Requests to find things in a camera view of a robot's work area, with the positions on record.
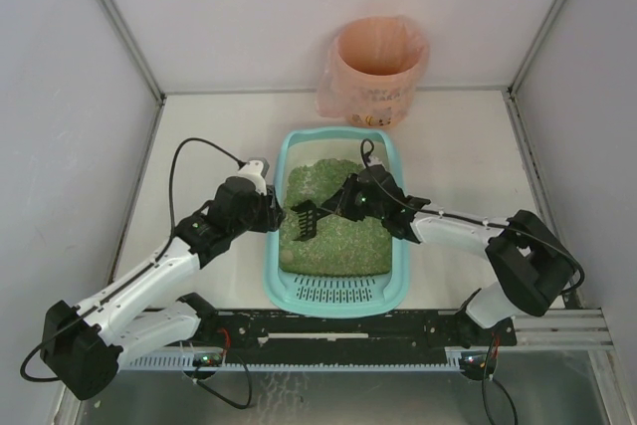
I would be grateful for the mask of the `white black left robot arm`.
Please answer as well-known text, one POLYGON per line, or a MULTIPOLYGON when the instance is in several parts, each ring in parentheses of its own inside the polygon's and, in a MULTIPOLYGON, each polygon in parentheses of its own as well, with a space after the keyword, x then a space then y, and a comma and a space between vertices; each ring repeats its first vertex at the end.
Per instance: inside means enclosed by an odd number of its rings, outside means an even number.
POLYGON ((283 218, 274 186, 250 175, 227 178, 147 260, 73 306, 53 304, 44 319, 42 361, 76 398, 98 395, 122 367, 191 338, 214 310, 196 293, 159 312, 147 314, 147 307, 226 253, 241 235, 274 232, 283 218))

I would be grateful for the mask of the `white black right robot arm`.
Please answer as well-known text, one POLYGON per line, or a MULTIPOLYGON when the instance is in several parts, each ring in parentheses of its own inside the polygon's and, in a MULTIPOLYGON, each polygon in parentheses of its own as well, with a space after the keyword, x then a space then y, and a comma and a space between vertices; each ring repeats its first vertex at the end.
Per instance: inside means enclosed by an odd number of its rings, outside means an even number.
POLYGON ((448 246, 491 265, 495 282, 473 292, 453 315, 455 335, 465 347, 520 313, 543 316, 584 280, 579 263, 527 210, 504 220, 448 212, 405 194, 381 166, 348 175, 329 201, 334 214, 350 221, 377 219, 395 239, 448 246))

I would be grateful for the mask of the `black litter scoop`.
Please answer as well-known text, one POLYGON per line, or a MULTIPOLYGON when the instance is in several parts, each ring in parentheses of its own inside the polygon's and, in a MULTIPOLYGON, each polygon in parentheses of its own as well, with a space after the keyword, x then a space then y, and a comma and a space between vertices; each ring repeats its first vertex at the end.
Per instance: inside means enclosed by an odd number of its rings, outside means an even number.
POLYGON ((318 230, 318 221, 326 216, 336 214, 338 201, 329 199, 320 205, 312 200, 306 200, 292 207, 292 211, 297 215, 299 235, 296 241, 304 242, 314 238, 318 230))

